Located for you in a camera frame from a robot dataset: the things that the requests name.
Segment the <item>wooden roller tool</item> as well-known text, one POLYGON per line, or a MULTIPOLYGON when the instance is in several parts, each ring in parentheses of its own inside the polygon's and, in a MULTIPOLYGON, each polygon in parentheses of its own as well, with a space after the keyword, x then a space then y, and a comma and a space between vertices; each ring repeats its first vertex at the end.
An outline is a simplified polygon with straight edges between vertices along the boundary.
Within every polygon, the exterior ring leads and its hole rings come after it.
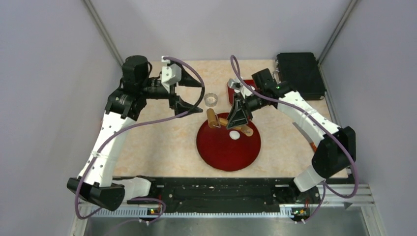
MULTIPOLYGON (((207 109, 206 114, 209 128, 221 128, 226 127, 229 124, 229 121, 226 118, 220 118, 212 108, 207 109)), ((232 130, 239 131, 247 137, 250 137, 254 134, 254 130, 248 125, 233 127, 232 130)))

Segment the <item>round red tray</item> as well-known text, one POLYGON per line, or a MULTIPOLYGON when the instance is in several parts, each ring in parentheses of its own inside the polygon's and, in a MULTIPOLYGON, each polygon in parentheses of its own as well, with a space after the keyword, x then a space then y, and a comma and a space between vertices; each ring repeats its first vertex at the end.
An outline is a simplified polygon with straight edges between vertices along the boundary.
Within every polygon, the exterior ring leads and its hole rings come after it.
MULTIPOLYGON (((226 118, 228 113, 218 114, 226 118)), ((232 140, 226 127, 209 128, 205 121, 199 128, 196 137, 196 146, 201 158, 215 169, 227 172, 238 171, 251 165, 261 150, 261 137, 257 127, 247 124, 254 130, 254 134, 247 137, 240 132, 238 140, 232 140)))

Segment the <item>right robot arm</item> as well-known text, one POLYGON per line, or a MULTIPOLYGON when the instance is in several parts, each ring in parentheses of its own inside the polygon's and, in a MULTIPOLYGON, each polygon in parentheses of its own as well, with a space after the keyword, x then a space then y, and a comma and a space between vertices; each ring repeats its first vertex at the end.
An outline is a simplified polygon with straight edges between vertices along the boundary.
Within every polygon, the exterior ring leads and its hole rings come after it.
POLYGON ((290 117, 299 132, 315 146, 311 164, 296 176, 288 189, 289 198, 301 203, 308 190, 332 177, 356 161, 356 133, 325 118, 288 82, 278 83, 269 69, 252 75, 256 89, 241 78, 230 79, 227 86, 234 90, 232 109, 227 117, 227 129, 248 124, 253 112, 266 106, 290 117))

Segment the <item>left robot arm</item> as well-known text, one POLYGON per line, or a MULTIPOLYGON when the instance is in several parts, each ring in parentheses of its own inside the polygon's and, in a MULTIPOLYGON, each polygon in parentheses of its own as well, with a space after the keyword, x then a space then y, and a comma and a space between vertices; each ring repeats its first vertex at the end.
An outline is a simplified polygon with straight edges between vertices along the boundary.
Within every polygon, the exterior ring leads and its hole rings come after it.
POLYGON ((119 86, 107 99, 89 158, 79 174, 67 182, 67 189, 75 195, 76 212, 80 201, 114 211, 131 199, 141 198, 145 203, 157 199, 158 191, 147 178, 113 178, 128 131, 141 126, 138 118, 148 100, 167 100, 174 118, 181 118, 200 113, 199 104, 205 95, 201 75, 189 64, 170 56, 163 56, 161 61, 163 66, 156 77, 151 76, 153 67, 145 56, 127 57, 122 64, 119 86))

